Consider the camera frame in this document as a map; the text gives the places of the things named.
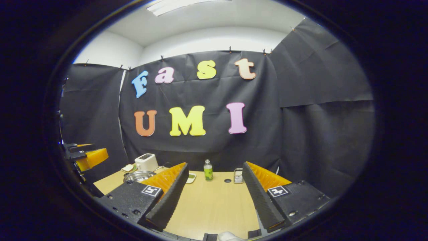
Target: blue letter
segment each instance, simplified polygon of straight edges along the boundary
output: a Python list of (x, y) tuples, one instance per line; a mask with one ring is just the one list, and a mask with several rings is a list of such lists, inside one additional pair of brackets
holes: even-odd
[(137, 91), (137, 98), (142, 96), (147, 91), (147, 89), (143, 87), (147, 85), (147, 80), (146, 80), (147, 75), (149, 75), (149, 73), (144, 70), (139, 76), (137, 76), (131, 82), (134, 85), (135, 90)]

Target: ceiling light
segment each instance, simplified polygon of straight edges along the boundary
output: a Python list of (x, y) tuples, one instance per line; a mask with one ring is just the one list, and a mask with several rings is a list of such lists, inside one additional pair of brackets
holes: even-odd
[(154, 15), (159, 16), (166, 12), (170, 12), (181, 7), (192, 5), (195, 3), (213, 2), (213, 1), (231, 1), (231, 0), (161, 0), (151, 5), (147, 10)]

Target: white toaster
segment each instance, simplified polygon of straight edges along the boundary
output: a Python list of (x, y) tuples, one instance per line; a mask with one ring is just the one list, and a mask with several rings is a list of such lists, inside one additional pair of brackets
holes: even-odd
[(135, 158), (135, 165), (139, 171), (154, 171), (158, 168), (158, 161), (156, 156), (151, 153), (146, 153), (142, 156)]

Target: foam letter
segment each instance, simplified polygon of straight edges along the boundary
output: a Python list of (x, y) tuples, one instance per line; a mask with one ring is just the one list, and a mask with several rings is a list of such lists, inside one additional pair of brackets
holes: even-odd
[(158, 84), (160, 83), (169, 84), (174, 80), (174, 78), (172, 77), (173, 74), (174, 74), (174, 69), (172, 67), (162, 68), (158, 71), (158, 75), (155, 78), (155, 82)]
[(135, 116), (135, 129), (140, 136), (151, 136), (155, 132), (155, 110), (147, 111), (147, 115), (149, 116), (149, 128), (146, 130), (143, 127), (143, 116), (144, 111), (137, 111), (134, 113)]
[(242, 119), (242, 108), (245, 107), (244, 103), (235, 102), (226, 105), (226, 108), (230, 110), (230, 134), (239, 134), (247, 132), (247, 128), (244, 126)]
[(137, 98), (142, 96), (147, 91), (147, 89), (144, 88), (144, 86), (147, 85), (147, 79), (146, 79), (147, 75), (149, 75), (149, 73), (144, 70), (139, 76), (137, 76), (131, 82), (134, 85), (135, 90), (137, 91)]
[(189, 112), (189, 115), (186, 117), (183, 113), (183, 110), (180, 107), (174, 107), (169, 110), (172, 115), (172, 128), (169, 134), (171, 136), (179, 136), (181, 132), (178, 130), (180, 126), (181, 131), (184, 135), (187, 135), (190, 125), (192, 129), (190, 130), (190, 135), (192, 136), (203, 136), (205, 135), (205, 130), (202, 124), (202, 112), (204, 112), (205, 107), (201, 105), (196, 105), (192, 107)]
[(254, 67), (254, 63), (248, 62), (248, 59), (238, 60), (235, 65), (238, 66), (239, 75), (243, 79), (254, 79), (256, 77), (256, 73), (250, 73), (250, 67)]
[(198, 72), (196, 75), (199, 79), (214, 78), (217, 71), (215, 70), (215, 62), (212, 60), (202, 61), (198, 64)]

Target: table surface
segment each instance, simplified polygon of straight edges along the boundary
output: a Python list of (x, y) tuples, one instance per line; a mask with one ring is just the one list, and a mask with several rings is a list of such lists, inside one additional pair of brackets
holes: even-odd
[[(213, 172), (212, 181), (205, 181), (204, 172), (189, 172), (196, 174), (196, 179), (185, 184), (165, 231), (197, 240), (202, 240), (205, 233), (229, 231), (248, 239), (248, 231), (260, 228), (247, 186), (233, 183), (233, 172)], [(124, 174), (113, 173), (94, 185), (105, 195), (123, 183)]]

